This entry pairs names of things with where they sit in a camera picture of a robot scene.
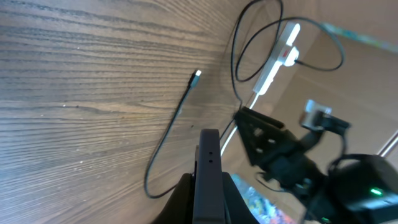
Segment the Galaxy S24+ smartphone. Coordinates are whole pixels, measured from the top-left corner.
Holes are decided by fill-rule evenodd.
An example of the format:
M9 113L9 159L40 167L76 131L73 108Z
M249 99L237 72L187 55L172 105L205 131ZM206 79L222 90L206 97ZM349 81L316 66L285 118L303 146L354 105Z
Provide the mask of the Galaxy S24+ smartphone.
M192 222L222 224L225 221L220 136L217 129L203 129L195 154Z

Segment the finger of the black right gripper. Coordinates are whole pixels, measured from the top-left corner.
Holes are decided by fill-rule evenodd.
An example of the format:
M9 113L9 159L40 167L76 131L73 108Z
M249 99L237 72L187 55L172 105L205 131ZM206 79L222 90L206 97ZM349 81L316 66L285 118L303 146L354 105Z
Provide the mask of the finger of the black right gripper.
M260 167L274 160L283 153L280 146L295 142L295 136L284 123L247 107L235 112L233 119L252 166Z

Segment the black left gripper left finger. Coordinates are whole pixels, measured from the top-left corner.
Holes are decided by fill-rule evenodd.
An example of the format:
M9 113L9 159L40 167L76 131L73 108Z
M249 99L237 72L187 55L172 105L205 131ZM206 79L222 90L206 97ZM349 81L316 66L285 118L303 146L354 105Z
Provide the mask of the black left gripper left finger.
M194 177L185 173L180 178L165 207L151 224L191 224L194 193Z

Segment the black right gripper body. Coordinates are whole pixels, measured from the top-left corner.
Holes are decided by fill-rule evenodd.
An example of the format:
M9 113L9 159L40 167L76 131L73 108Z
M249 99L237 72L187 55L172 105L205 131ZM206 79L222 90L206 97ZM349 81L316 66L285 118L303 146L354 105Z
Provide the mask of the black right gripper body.
M330 202L326 175L305 155L318 144L322 136L322 131L310 131L302 139L295 138L293 144L279 147L283 150L282 154L260 166L268 179L278 181L283 189L304 205L324 205Z

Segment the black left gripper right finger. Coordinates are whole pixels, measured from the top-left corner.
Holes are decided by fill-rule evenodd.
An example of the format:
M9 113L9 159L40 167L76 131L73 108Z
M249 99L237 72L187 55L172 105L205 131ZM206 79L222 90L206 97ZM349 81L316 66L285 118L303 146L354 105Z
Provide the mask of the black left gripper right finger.
M243 200L232 177L222 172L226 222L231 224L258 224Z

